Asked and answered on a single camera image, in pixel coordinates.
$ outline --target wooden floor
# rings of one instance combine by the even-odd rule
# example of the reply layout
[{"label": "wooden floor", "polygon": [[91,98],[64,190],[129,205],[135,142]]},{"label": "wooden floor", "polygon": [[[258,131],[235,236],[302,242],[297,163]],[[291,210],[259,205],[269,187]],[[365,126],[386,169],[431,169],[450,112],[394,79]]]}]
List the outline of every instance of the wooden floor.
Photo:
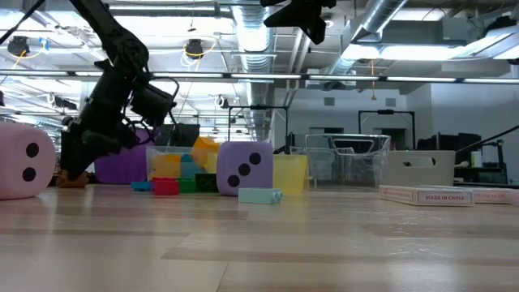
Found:
[{"label": "wooden floor", "polygon": [[517,292],[519,208],[49,189],[0,202],[0,291]]}]

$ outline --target clear plastic bin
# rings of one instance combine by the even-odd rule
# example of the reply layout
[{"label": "clear plastic bin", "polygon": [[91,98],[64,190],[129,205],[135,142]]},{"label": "clear plastic bin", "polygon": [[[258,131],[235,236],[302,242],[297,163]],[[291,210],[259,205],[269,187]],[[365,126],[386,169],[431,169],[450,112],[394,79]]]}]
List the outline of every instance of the clear plastic bin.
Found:
[{"label": "clear plastic bin", "polygon": [[302,194],[306,173],[306,155],[274,155],[274,188],[285,195]]},{"label": "clear plastic bin", "polygon": [[146,147],[148,180],[154,177],[195,179],[196,174],[206,174],[207,170],[196,163],[197,156],[204,153],[198,149],[193,155],[191,150],[191,147]]},{"label": "clear plastic bin", "polygon": [[386,135],[307,135],[308,189],[377,191],[390,144]]}]

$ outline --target pink foam die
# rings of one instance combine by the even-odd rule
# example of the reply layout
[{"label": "pink foam die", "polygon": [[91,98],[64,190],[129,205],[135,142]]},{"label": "pink foam die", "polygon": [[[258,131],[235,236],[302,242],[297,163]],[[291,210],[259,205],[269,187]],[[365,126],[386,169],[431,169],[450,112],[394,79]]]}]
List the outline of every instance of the pink foam die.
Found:
[{"label": "pink foam die", "polygon": [[56,152],[49,136],[34,127],[0,122],[0,200],[38,195],[49,185]]}]

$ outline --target red block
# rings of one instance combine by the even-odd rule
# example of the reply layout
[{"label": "red block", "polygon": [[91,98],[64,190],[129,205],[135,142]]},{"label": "red block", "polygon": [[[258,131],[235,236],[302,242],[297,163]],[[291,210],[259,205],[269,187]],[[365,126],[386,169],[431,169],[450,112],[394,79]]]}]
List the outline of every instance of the red block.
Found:
[{"label": "red block", "polygon": [[155,195],[178,195],[178,182],[174,178],[154,178]]}]

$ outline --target black dot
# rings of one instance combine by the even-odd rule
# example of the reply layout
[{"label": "black dot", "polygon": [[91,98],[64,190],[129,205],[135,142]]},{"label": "black dot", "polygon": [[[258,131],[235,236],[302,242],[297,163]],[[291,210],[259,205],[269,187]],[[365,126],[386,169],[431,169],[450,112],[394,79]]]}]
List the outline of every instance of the black dot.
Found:
[{"label": "black dot", "polygon": [[34,180],[34,178],[36,178],[36,170],[33,169],[32,167],[28,167],[24,170],[24,181],[26,182],[32,182]]},{"label": "black dot", "polygon": [[254,152],[249,156],[249,161],[253,165],[258,165],[261,162],[261,155],[257,152]]},{"label": "black dot", "polygon": [[25,152],[27,153],[27,156],[29,158],[34,158],[40,152],[40,146],[38,146],[38,144],[36,144],[36,143],[30,143],[25,148]]},{"label": "black dot", "polygon": [[247,176],[251,172],[251,167],[247,163],[243,163],[242,165],[240,165],[240,167],[238,167],[238,172],[242,176]]},{"label": "black dot", "polygon": [[227,179],[227,183],[231,187],[237,187],[240,184],[240,178],[237,175],[231,175],[229,179]]}]

